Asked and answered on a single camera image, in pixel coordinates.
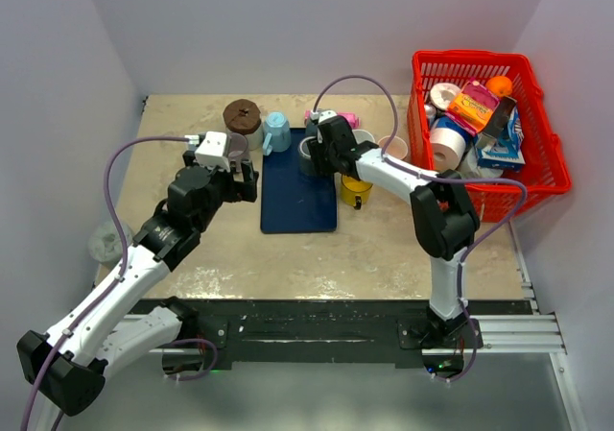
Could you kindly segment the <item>dark grey mug tray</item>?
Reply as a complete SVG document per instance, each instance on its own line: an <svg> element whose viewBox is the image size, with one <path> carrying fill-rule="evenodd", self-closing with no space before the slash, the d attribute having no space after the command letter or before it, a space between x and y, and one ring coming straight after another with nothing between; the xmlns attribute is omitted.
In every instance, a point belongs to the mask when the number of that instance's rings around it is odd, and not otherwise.
<svg viewBox="0 0 614 431"><path fill-rule="evenodd" d="M299 170L305 175L309 177L320 177L315 174L314 167L310 158L310 153L308 150L308 142L314 137L305 137L303 138L298 145L298 166Z"/></svg>

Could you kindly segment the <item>mauve wavy mug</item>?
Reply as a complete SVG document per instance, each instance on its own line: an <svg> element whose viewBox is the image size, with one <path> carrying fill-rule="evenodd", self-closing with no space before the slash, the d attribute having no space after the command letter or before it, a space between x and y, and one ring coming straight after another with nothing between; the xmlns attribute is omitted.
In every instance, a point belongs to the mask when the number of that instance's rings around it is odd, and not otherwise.
<svg viewBox="0 0 614 431"><path fill-rule="evenodd" d="M241 163L251 161L248 140L237 132L229 134L229 146L227 157L230 168L234 173L241 172Z"/></svg>

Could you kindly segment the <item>small light blue mug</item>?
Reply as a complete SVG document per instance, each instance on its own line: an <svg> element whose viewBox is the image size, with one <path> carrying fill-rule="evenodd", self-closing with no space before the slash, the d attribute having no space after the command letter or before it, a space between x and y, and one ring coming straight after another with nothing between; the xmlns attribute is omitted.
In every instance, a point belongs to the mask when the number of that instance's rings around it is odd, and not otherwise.
<svg viewBox="0 0 614 431"><path fill-rule="evenodd" d="M270 113L264 124L263 155L283 153L289 149L291 142L290 124L286 115L280 111Z"/></svg>

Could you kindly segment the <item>yellow mug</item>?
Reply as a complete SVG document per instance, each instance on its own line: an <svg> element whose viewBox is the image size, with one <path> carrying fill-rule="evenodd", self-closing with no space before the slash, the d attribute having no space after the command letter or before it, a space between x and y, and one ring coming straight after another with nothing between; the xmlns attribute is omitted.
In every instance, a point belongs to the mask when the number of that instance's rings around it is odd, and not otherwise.
<svg viewBox="0 0 614 431"><path fill-rule="evenodd" d="M341 177L340 198L347 205L355 210L361 210L367 203L373 184L370 182L356 180L346 175Z"/></svg>

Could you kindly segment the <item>pink mug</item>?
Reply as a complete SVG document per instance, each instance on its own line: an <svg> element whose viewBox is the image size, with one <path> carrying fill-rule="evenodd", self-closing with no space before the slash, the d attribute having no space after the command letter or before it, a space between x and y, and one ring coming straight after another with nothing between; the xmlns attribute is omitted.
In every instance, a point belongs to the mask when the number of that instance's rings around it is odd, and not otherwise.
<svg viewBox="0 0 614 431"><path fill-rule="evenodd" d="M405 160L409 155L409 147L401 137L383 136L378 140L378 146L384 148L389 140L387 154L397 159Z"/></svg>

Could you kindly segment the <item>dark grey mug back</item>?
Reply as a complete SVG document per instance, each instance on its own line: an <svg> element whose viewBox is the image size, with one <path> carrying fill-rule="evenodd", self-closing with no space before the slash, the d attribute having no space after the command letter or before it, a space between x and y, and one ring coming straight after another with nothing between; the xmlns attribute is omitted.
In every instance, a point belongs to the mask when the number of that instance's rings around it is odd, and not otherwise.
<svg viewBox="0 0 614 431"><path fill-rule="evenodd" d="M306 137L316 137L318 134L318 123L311 120L305 120L305 136Z"/></svg>

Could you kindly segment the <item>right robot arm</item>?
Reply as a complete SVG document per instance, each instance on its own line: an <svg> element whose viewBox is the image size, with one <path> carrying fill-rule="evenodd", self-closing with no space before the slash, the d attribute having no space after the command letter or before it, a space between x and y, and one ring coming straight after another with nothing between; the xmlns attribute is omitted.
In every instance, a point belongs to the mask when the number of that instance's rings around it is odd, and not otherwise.
<svg viewBox="0 0 614 431"><path fill-rule="evenodd" d="M431 296L421 343L449 347L467 324L466 255L480 226L467 190L453 171L437 174L389 156L377 144L358 142L345 117L311 111L308 142L319 175L341 174L371 183L411 207L414 235L431 260Z"/></svg>

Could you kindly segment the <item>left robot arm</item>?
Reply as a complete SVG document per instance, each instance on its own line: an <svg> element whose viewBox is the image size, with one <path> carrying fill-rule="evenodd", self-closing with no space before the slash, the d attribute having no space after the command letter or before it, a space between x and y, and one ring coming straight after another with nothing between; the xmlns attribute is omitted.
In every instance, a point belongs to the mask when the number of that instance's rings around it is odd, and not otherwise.
<svg viewBox="0 0 614 431"><path fill-rule="evenodd" d="M154 347L192 345L199 324L189 311L165 303L132 330L117 324L201 242L225 203L257 199L258 173L248 160L242 177L196 161L179 170L117 266L63 319L42 333L27 331L16 349L34 395L67 417L88 408L116 372Z"/></svg>

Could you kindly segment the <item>pink rectangular box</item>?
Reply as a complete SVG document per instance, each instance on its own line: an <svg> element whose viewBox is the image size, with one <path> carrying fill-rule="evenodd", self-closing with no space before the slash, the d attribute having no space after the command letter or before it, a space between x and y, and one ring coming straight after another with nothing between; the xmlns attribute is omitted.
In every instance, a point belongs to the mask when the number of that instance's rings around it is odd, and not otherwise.
<svg viewBox="0 0 614 431"><path fill-rule="evenodd" d="M307 110L304 113L304 126L305 126L305 120L308 119L307 118L308 111L309 110ZM358 129L360 127L360 119L356 114L350 113L350 112L337 112L337 113L338 113L338 116L343 117L347 121L351 129Z"/></svg>

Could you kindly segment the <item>dark blue tray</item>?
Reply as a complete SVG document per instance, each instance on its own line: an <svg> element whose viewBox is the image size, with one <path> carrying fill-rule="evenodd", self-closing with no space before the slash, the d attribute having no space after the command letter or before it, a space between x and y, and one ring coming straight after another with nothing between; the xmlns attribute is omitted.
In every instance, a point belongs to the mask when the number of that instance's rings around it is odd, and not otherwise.
<svg viewBox="0 0 614 431"><path fill-rule="evenodd" d="M282 153L263 157L260 229L265 234L333 232L338 226L337 191L332 177L312 177L299 168L302 128L291 129Z"/></svg>

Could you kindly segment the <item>brown lidded white jar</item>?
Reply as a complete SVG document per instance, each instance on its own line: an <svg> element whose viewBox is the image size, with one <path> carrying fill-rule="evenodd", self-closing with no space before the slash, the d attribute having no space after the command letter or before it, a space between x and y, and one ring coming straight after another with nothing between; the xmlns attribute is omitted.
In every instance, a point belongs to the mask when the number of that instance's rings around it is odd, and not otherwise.
<svg viewBox="0 0 614 431"><path fill-rule="evenodd" d="M248 99L238 99L229 103L223 111L226 129L242 135L251 151L260 148L264 141L261 111Z"/></svg>

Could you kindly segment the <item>orange pink snack box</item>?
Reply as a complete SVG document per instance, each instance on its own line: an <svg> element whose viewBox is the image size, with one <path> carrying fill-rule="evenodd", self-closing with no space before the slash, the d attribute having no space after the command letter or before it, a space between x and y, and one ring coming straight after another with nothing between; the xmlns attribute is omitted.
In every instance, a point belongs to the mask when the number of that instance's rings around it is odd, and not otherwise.
<svg viewBox="0 0 614 431"><path fill-rule="evenodd" d="M471 135L483 131L500 99L477 80L464 84L446 109L446 114Z"/></svg>

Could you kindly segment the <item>orange fruit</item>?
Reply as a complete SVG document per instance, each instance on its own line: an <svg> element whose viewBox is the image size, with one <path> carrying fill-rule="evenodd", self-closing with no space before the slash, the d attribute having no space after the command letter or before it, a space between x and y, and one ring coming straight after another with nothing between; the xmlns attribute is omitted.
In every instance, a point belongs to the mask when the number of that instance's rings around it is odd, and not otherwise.
<svg viewBox="0 0 614 431"><path fill-rule="evenodd" d="M485 83L485 87L499 98L511 96L513 93L512 81L507 76L492 77Z"/></svg>

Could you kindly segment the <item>red plastic basket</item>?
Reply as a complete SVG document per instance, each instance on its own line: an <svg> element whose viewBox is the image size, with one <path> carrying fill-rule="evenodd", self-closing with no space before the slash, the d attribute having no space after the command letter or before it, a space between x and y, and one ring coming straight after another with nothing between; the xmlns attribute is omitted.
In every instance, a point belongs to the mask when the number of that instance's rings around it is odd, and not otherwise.
<svg viewBox="0 0 614 431"><path fill-rule="evenodd" d="M447 114L429 100L429 90L436 83L460 87L470 80L485 83L495 76L507 76L513 84L511 96L499 98L493 116L486 125L491 130L503 126L510 111L517 107L524 134L522 153L525 166L518 172L504 171L495 183L478 180L467 191L483 220L495 223L519 202L520 190L508 184L523 183L528 191L521 209L527 211L572 187L559 137L553 132L543 104L543 90L529 60L520 54L480 50L421 50L413 54L413 84L407 112L411 162L422 169L435 169L430 133L435 128L459 132L466 142L465 155L476 154L474 139Z"/></svg>

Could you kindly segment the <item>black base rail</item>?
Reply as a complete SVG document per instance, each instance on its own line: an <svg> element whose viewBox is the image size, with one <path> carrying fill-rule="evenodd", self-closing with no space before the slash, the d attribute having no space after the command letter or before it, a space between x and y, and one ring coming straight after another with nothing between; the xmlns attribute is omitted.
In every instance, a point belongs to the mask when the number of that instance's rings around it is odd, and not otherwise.
<svg viewBox="0 0 614 431"><path fill-rule="evenodd" d="M462 352L483 346L477 320L437 321L424 300L142 299L144 316L167 306L185 318L180 339L165 347L167 373L198 367L229 370L238 363L392 364L400 369L461 371Z"/></svg>

